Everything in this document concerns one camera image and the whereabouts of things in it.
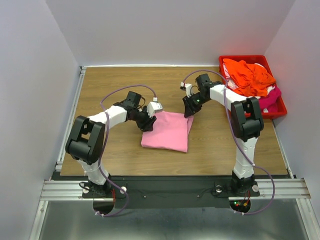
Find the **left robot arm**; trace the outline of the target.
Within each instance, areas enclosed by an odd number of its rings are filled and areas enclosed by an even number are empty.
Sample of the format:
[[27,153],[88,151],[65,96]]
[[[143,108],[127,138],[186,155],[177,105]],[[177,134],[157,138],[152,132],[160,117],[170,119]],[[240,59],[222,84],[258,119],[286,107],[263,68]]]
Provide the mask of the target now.
[[124,100],[108,109],[89,117],[80,115],[74,120],[65,152],[81,165],[88,177],[88,183],[80,184],[85,193],[92,192],[100,197],[111,193],[111,175],[102,166],[102,155],[112,127],[134,121],[142,132],[153,131],[156,113],[161,112],[163,106],[157,97],[148,105],[141,106],[142,98],[140,94],[129,91]]

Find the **light pink t shirt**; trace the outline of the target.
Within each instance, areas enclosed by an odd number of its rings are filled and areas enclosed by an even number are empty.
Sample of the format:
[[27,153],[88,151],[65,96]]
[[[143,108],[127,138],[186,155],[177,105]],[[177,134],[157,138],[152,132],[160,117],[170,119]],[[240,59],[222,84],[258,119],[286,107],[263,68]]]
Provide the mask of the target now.
[[155,116],[153,130],[142,134],[141,146],[186,153],[194,117],[185,118],[182,113],[167,111],[157,113]]

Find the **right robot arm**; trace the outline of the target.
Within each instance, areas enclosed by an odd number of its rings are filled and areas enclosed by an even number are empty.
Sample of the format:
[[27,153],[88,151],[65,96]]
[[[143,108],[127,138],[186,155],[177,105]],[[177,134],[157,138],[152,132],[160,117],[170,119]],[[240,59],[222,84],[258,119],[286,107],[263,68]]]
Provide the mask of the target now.
[[198,113],[203,104],[210,100],[224,106],[232,138],[236,144],[235,165],[232,170],[230,189],[235,195],[242,195],[255,185],[254,155],[255,148],[264,121],[256,97],[245,97],[229,89],[220,81],[211,81],[208,74],[201,74],[196,79],[198,92],[193,85],[182,81],[180,89],[183,97],[184,117]]

